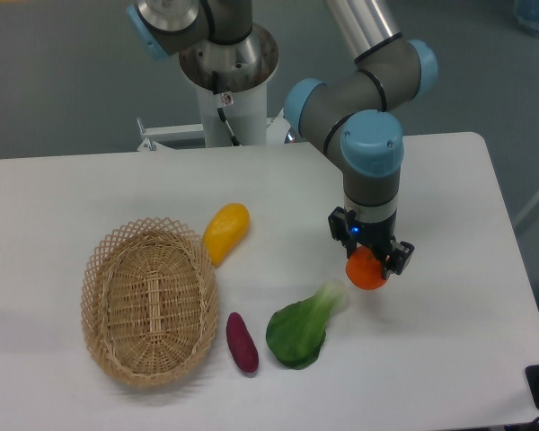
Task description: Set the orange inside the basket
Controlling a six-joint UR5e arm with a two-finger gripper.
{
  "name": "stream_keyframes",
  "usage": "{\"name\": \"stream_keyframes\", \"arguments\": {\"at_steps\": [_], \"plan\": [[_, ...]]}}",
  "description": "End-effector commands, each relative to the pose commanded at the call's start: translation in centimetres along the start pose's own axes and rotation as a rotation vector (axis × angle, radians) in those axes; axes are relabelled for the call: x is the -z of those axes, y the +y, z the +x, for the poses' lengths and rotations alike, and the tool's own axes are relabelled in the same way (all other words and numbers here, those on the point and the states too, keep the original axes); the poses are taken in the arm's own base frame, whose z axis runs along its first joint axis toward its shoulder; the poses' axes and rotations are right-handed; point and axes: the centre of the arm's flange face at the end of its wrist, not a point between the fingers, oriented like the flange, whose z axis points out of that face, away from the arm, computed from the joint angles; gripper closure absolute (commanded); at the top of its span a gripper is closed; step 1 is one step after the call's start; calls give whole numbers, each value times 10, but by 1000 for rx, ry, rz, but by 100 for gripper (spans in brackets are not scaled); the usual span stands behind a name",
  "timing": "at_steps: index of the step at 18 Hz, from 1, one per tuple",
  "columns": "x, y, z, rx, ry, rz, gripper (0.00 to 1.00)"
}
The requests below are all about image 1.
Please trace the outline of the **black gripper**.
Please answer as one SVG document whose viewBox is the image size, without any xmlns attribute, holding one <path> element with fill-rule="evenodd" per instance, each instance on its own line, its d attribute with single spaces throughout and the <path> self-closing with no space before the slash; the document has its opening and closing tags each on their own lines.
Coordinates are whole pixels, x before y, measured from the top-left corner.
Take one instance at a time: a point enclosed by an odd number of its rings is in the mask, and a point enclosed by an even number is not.
<svg viewBox="0 0 539 431">
<path fill-rule="evenodd" d="M 415 247 L 409 242 L 397 242 L 394 236 L 396 213 L 381 222 L 366 223 L 357 220 L 353 210 L 336 207 L 328 216 L 331 237 L 340 242 L 347 259 L 358 246 L 369 248 L 382 261 L 382 278 L 401 275 L 411 261 Z"/>
</svg>

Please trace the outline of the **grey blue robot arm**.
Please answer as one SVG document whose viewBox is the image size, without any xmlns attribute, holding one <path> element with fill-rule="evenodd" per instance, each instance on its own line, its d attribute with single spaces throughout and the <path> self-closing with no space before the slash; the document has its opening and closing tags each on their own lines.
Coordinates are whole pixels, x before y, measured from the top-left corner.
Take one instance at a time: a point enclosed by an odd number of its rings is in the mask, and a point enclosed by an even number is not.
<svg viewBox="0 0 539 431">
<path fill-rule="evenodd" d="M 330 1 L 355 72 L 329 85 L 307 78 L 284 102 L 289 127 L 342 174 L 344 204 L 331 236 L 349 256 L 368 249 L 381 277 L 403 272 L 414 248 L 394 235 L 403 132 L 392 109 L 437 80 L 433 51 L 406 40 L 384 1 Z M 278 45 L 252 18 L 249 1 L 135 1 L 127 15 L 148 53 L 177 57 L 196 89 L 209 147 L 269 142 L 267 85 Z"/>
</svg>

